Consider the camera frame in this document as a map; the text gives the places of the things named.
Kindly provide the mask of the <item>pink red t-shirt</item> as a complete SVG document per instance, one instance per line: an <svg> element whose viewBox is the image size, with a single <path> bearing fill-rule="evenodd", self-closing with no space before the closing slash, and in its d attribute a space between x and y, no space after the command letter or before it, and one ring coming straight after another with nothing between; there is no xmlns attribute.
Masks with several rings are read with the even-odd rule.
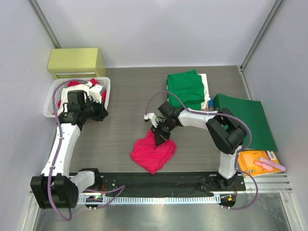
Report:
<svg viewBox="0 0 308 231"><path fill-rule="evenodd" d="M144 138L136 141L130 157L137 165L154 175L174 156L176 150L177 145L173 140L156 146L155 135L149 130Z"/></svg>

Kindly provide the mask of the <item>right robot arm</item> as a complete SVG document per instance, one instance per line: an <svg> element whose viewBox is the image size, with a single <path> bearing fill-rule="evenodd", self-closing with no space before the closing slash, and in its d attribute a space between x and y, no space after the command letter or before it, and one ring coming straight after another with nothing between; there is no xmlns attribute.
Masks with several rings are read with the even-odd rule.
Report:
<svg viewBox="0 0 308 231"><path fill-rule="evenodd" d="M209 132L215 146L220 151L220 163L216 186L221 189L230 187L238 173L235 169L236 154L242 148L247 136L244 125L234 117L229 109L221 111L204 112L191 108L176 108L168 101L164 102L158 111L162 117L154 113L147 113L145 121L151 121L151 130L155 136L157 146L170 139L171 131L176 127L195 127Z"/></svg>

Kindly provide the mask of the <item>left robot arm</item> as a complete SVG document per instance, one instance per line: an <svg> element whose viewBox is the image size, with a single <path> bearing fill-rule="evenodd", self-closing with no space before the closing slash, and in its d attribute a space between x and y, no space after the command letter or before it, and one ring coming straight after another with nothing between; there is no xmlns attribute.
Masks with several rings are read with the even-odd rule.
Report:
<svg viewBox="0 0 308 231"><path fill-rule="evenodd" d="M99 185L98 169L84 168L69 177L75 144L87 120L103 121L108 116L102 94L94 90L69 90L62 110L56 114L57 133L50 157L30 187L41 209L74 208L78 196Z"/></svg>

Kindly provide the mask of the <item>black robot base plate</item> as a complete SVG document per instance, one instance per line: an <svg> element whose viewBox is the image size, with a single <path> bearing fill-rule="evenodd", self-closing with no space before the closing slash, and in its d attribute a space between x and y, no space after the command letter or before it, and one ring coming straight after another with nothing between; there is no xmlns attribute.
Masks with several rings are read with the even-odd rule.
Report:
<svg viewBox="0 0 308 231"><path fill-rule="evenodd" d="M111 191L124 185L121 197L186 198L246 190L241 175L236 176L227 186L216 171L158 172L154 175L147 172L101 172L100 177L101 180L90 186L90 190Z"/></svg>

